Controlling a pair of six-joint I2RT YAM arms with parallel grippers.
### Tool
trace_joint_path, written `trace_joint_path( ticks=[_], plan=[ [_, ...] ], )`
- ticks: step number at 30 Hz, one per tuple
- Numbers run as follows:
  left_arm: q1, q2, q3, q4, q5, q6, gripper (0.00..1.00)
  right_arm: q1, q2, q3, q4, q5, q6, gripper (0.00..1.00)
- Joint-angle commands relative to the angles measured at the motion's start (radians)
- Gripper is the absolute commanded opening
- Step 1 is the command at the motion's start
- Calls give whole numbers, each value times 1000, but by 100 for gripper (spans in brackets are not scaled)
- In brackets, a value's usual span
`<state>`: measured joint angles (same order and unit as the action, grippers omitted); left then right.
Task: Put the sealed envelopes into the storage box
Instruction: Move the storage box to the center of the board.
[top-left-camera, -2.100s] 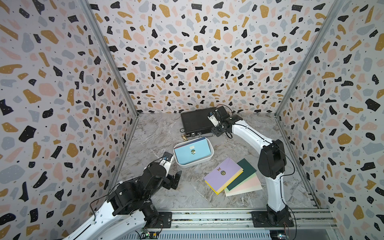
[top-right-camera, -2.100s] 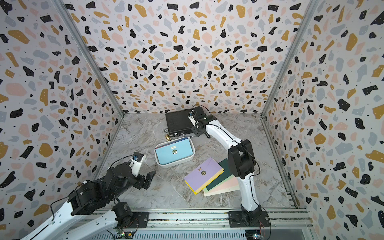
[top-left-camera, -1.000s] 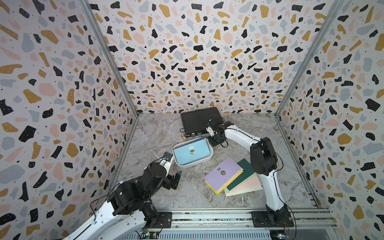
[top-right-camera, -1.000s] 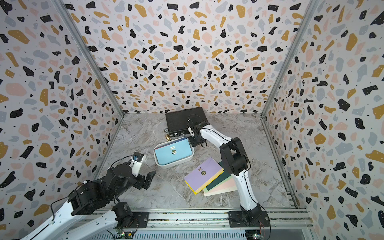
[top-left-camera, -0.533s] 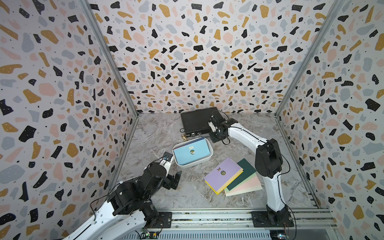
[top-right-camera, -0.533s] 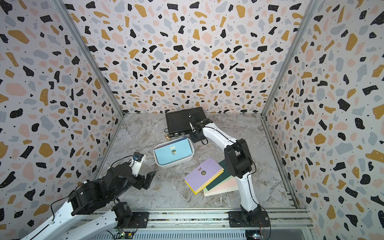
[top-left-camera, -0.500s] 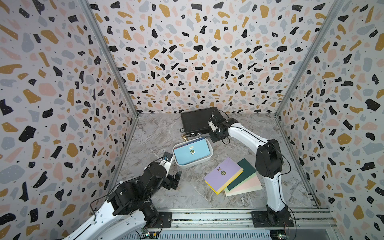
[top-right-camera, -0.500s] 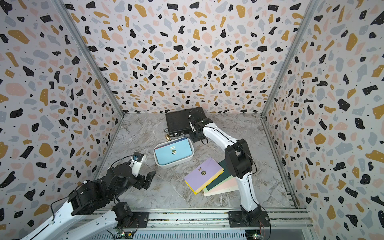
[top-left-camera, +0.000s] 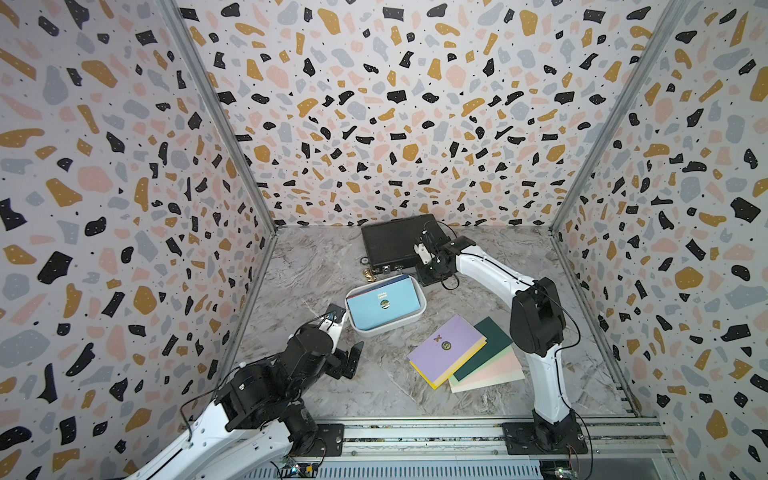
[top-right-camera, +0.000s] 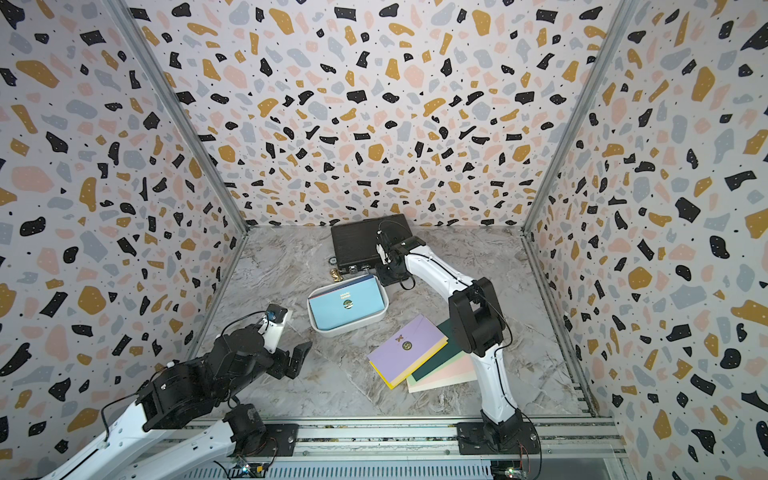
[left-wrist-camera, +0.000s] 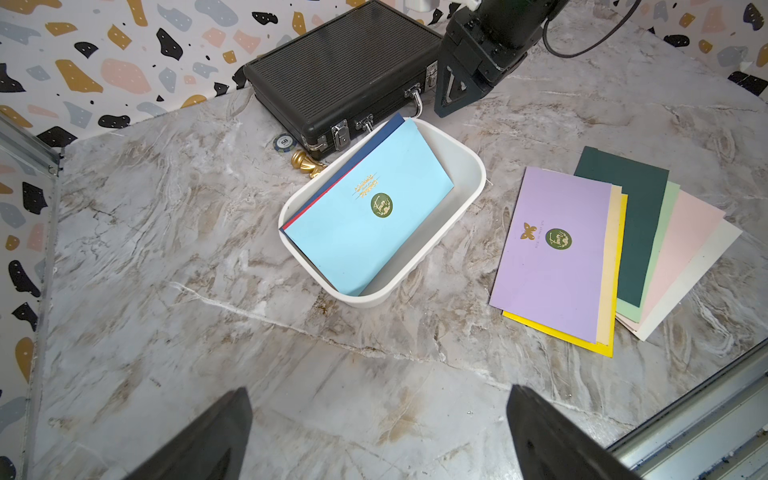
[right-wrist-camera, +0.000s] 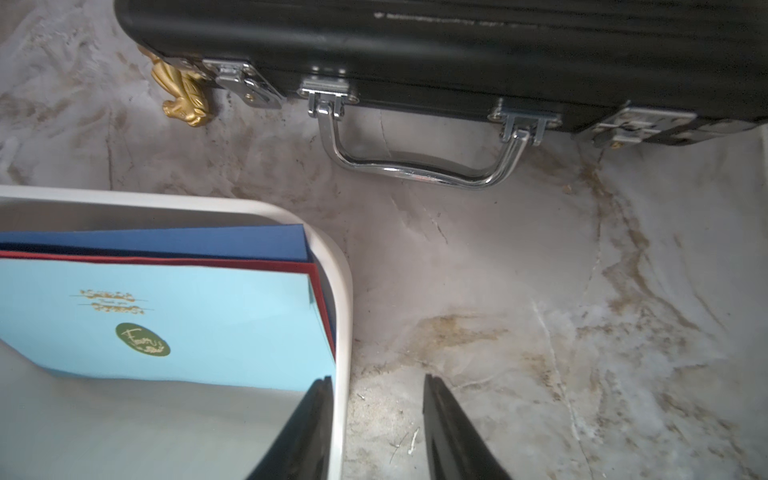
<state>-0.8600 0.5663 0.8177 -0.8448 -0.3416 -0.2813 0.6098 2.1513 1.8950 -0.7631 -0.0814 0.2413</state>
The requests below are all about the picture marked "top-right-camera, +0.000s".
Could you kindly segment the red envelope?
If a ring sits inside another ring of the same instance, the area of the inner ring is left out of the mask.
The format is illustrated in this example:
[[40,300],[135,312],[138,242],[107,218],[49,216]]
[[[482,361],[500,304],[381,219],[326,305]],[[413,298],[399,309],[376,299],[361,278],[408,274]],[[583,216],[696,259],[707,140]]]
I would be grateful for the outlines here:
[[335,283],[333,283],[331,285],[326,286],[325,289],[327,291],[336,291],[336,290],[339,290],[339,289],[349,288],[352,285],[355,285],[355,284],[358,284],[358,283],[361,283],[361,282],[365,282],[365,281],[369,281],[369,280],[374,280],[374,279],[375,279],[375,276],[371,275],[371,274],[360,275],[360,276],[357,276],[357,277],[354,277],[354,278],[345,279],[345,280],[343,280],[341,282],[335,282]]

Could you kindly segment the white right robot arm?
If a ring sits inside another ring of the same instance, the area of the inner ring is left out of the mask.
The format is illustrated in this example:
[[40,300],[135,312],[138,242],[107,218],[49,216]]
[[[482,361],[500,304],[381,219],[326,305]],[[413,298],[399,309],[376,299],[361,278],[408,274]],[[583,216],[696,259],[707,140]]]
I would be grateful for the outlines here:
[[509,385],[504,349],[511,330],[493,283],[474,279],[449,266],[417,236],[389,240],[378,233],[377,252],[384,270],[397,280],[417,277],[447,301],[453,338],[471,358],[481,394],[483,439],[494,452],[517,445],[524,416]]

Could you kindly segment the white storage tray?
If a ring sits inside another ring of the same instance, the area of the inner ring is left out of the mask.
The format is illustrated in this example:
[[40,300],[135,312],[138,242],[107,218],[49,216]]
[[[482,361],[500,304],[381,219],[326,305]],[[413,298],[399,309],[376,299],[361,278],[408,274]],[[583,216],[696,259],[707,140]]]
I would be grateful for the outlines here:
[[377,277],[367,274],[314,290],[307,308],[312,328],[335,337],[383,319],[389,298]]

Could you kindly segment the light blue envelope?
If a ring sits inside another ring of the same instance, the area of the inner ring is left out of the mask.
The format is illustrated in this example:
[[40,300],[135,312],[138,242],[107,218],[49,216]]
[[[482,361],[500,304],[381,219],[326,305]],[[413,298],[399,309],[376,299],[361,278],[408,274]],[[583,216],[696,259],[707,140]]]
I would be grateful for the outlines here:
[[332,330],[378,314],[385,309],[376,280],[311,296],[309,307],[320,330]]

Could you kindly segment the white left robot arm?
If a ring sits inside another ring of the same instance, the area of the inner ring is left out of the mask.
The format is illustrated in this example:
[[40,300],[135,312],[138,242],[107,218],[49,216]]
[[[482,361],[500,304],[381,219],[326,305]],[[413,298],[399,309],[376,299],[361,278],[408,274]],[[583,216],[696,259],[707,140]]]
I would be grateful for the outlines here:
[[266,427],[252,404],[238,404],[202,433],[144,461],[139,456],[233,399],[262,374],[295,379],[312,347],[270,350],[250,326],[218,337],[201,357],[174,364],[145,382],[103,435],[63,465],[51,479],[167,479],[221,457],[263,450]]

